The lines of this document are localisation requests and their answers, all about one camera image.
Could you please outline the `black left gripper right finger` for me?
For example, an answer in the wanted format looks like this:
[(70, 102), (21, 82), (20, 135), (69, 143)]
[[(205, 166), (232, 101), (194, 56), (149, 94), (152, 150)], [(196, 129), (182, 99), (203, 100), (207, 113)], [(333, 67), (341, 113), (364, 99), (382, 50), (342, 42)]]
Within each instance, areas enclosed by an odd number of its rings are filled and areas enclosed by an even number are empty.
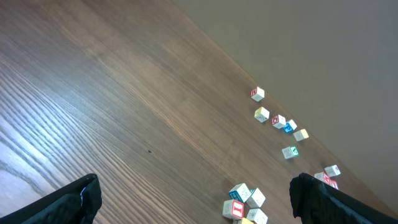
[(303, 224), (397, 224), (397, 219), (306, 173), (291, 180), (289, 194), (293, 216)]

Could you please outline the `wooden block hand drawing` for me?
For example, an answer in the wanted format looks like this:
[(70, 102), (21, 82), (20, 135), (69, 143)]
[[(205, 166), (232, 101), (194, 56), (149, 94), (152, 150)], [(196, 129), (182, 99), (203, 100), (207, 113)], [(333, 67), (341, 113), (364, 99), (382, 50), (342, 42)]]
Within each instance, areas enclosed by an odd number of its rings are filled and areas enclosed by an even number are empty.
[(267, 224), (268, 217), (260, 208), (252, 208), (248, 211), (248, 220), (255, 224)]

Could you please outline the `red letter I block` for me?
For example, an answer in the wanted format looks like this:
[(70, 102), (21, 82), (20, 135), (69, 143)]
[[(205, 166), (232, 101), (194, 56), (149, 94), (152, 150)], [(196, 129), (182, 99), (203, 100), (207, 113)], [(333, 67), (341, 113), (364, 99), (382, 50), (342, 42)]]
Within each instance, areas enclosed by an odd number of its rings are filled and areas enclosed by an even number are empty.
[(226, 200), (223, 204), (222, 214), (232, 220), (241, 220), (244, 216), (244, 204), (238, 200)]

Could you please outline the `yellow letter K block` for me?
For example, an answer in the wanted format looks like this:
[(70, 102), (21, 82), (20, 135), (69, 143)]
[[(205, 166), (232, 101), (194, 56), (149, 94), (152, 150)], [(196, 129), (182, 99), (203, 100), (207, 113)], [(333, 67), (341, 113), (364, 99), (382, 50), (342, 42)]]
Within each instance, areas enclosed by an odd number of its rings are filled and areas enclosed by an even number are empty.
[(254, 222), (248, 220), (247, 218), (242, 218), (239, 220), (234, 220), (232, 224), (254, 224)]

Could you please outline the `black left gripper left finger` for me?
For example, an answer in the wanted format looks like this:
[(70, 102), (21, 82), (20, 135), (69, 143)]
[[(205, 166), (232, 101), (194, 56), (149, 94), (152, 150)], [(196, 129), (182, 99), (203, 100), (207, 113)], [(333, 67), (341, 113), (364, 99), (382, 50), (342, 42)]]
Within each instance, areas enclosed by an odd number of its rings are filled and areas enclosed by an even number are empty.
[(87, 174), (1, 218), (2, 224), (92, 224), (102, 206), (100, 181)]

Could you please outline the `wooden block blue side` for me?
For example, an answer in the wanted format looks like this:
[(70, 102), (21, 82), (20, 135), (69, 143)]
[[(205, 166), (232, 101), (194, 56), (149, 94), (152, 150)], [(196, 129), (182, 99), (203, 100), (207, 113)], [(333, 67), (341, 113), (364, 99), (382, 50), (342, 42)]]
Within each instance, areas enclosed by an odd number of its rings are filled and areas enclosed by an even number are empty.
[(245, 183), (235, 185), (229, 192), (229, 196), (233, 200), (245, 203), (251, 196), (251, 191)]

